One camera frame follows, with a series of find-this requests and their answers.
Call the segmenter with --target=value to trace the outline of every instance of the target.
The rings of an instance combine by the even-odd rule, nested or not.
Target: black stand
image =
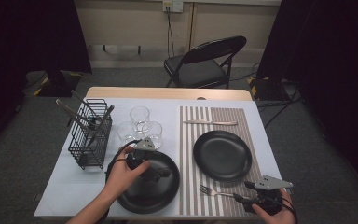
[[[34,92],[35,96],[48,97],[71,97],[71,90],[74,90],[81,79],[78,73],[63,73],[61,71],[46,71],[48,78]]]
[[[290,97],[281,82],[276,82],[268,78],[249,78],[248,83],[255,100],[290,101]]]

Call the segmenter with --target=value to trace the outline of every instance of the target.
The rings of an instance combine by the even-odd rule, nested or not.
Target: wall
[[[76,1],[87,45],[167,46],[168,19],[160,1]],[[278,6],[184,2],[172,13],[173,41],[188,49],[203,42],[243,35],[247,61],[259,62]]]

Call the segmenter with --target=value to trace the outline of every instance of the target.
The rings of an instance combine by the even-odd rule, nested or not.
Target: fork
[[[223,192],[217,192],[215,189],[210,189],[208,187],[205,187],[203,185],[200,185],[200,191],[204,194],[207,194],[209,196],[214,196],[214,195],[224,195],[224,196],[228,196],[228,197],[234,197],[233,194],[229,194],[229,193],[223,193]]]

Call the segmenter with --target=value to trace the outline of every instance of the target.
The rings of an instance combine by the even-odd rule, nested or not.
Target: wooden table edge
[[[250,92],[247,90],[143,87],[91,87],[89,88],[86,97],[253,101]]]

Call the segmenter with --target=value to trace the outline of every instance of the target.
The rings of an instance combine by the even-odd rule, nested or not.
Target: power outlet
[[[183,12],[183,2],[182,1],[173,1],[173,12]]]
[[[162,1],[162,11],[167,11],[167,7],[172,11],[173,1]]]

